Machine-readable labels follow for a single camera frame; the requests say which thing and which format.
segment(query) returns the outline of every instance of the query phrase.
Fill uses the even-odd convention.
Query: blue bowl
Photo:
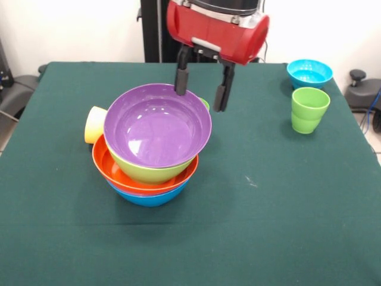
[[[333,76],[332,69],[319,61],[297,60],[287,65],[292,86],[322,88]]]
[[[119,190],[116,186],[114,186],[110,181],[107,181],[116,191],[117,193],[123,197],[125,200],[138,204],[143,207],[158,207],[162,204],[168,203],[170,200],[174,199],[181,191],[185,188],[186,184],[188,184],[189,180],[183,183],[181,186],[173,189],[172,191],[165,192],[160,195],[131,195],[124,191]]]

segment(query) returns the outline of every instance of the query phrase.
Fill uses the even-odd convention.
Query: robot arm
[[[177,58],[175,90],[184,95],[191,50],[221,62],[223,82],[217,88],[213,109],[224,111],[236,64],[246,65],[261,49],[269,17],[260,13],[261,0],[171,0],[167,26],[183,45]]]

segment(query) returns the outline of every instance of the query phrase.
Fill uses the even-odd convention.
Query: floor
[[[354,117],[356,118],[356,121],[360,125],[362,119],[363,119],[364,114],[363,113],[354,113]],[[10,140],[10,137],[13,134],[13,131],[17,127],[17,123],[9,120],[9,124],[6,128],[6,130],[2,131],[0,133],[0,156],[2,152],[4,151],[5,147],[7,146],[8,141]],[[365,138],[368,140],[369,144],[373,147],[374,152],[377,155],[377,158],[379,160],[379,163],[381,165],[381,134],[376,134],[373,131],[372,126],[369,126],[368,132],[365,134]]]

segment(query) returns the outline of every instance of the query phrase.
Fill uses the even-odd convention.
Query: stacked bowls
[[[118,97],[97,130],[92,154],[95,166],[126,200],[159,206],[179,194],[194,174],[198,153],[211,135],[207,106],[187,91],[179,96],[174,86],[138,86]]]

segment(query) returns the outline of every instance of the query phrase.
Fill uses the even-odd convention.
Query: green cup
[[[292,93],[292,128],[301,134],[314,132],[331,100],[317,88],[298,88]]]

